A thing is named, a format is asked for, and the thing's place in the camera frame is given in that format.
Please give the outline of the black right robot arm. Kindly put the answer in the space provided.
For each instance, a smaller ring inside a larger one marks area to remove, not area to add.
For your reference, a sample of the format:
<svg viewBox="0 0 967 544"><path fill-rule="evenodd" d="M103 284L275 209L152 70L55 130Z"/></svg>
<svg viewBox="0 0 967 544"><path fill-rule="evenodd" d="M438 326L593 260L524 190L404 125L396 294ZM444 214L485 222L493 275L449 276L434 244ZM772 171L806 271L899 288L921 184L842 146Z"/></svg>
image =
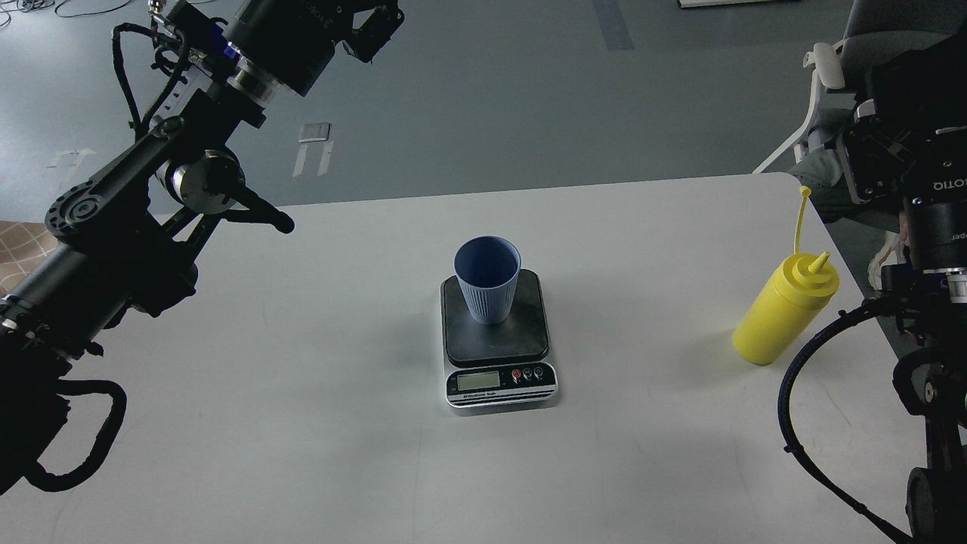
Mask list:
<svg viewBox="0 0 967 544"><path fill-rule="evenodd" d="M839 135L845 179L859 202L886 199L904 208L909 265L885 270L883 288L841 312L794 357L777 399L785 450L818 483L895 543L965 541L965 125L926 128L914 120L857 115ZM822 345L875 317L891 317L918 347L898 359L892 386L911 416L923 417L926 465L906 484L910 530L875 515L829 479L798 439L793 385Z"/></svg>

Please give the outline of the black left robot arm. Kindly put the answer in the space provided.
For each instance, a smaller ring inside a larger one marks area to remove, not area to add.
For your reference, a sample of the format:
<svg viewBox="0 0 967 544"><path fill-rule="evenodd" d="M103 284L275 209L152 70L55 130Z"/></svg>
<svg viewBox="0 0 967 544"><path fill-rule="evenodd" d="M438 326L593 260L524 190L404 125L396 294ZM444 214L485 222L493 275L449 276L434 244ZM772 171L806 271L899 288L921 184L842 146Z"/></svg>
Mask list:
<svg viewBox="0 0 967 544"><path fill-rule="evenodd" d="M336 46L370 62L404 21L396 1L246 1L229 22L187 1L149 2L148 27L112 34L134 144L49 206L51 254L2 299L2 489L82 484L106 461L127 406L72 361L134 308L158 317L196 292L196 259L222 221L294 221L246 186L227 147L258 128L277 89L301 96Z"/></svg>

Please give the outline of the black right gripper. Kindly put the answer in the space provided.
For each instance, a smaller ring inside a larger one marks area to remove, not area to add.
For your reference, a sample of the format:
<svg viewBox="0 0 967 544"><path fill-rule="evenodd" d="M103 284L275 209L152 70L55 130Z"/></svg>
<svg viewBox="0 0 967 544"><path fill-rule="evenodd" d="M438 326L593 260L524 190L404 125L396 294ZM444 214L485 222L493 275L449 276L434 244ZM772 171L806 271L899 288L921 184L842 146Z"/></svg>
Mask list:
<svg viewBox="0 0 967 544"><path fill-rule="evenodd" d="M871 115L837 135L835 151L855 203L904 210L914 269L965 272L964 126L916 131Z"/></svg>

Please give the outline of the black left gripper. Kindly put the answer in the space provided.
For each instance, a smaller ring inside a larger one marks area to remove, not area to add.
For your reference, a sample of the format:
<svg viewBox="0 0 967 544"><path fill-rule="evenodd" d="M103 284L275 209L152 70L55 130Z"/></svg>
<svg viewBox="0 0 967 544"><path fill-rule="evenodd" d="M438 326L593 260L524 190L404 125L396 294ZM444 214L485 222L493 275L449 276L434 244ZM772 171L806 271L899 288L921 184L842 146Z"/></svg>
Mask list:
<svg viewBox="0 0 967 544"><path fill-rule="evenodd" d="M359 27L356 14L372 10ZM398 1L246 1L227 40L248 62L304 97L339 44L370 63L405 20Z"/></svg>

